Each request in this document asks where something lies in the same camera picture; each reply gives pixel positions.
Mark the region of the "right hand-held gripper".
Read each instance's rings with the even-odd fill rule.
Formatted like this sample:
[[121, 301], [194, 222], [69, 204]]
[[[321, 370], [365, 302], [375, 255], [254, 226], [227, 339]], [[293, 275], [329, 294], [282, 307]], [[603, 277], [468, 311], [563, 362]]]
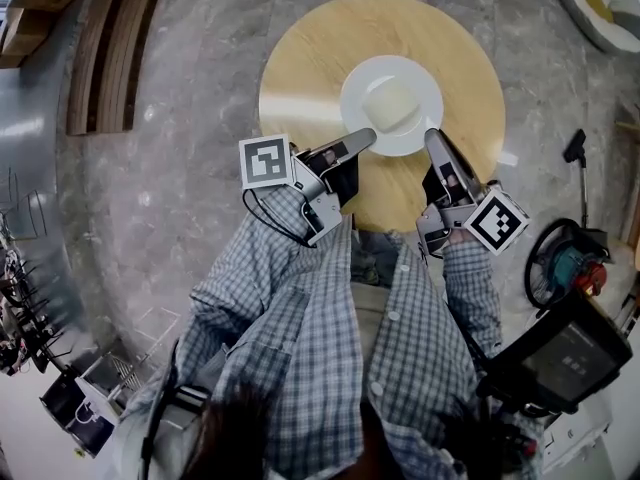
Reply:
[[455, 230], [466, 230], [499, 255], [529, 224], [526, 212], [499, 182], [482, 184], [468, 162], [439, 129], [425, 132], [429, 167], [422, 187], [427, 207], [416, 220], [421, 251], [438, 257]]

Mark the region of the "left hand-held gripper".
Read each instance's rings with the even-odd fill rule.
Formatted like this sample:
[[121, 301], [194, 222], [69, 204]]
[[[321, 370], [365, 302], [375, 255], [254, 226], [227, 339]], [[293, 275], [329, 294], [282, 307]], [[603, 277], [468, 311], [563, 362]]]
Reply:
[[[376, 140], [372, 128], [362, 128], [311, 150], [304, 161], [293, 151], [286, 134], [240, 141], [242, 199], [254, 200], [246, 208], [260, 222], [296, 243], [316, 245], [342, 222], [340, 206], [359, 192], [357, 156]], [[287, 227], [267, 202], [269, 194], [283, 187], [302, 197], [298, 215], [306, 224], [304, 235]]]

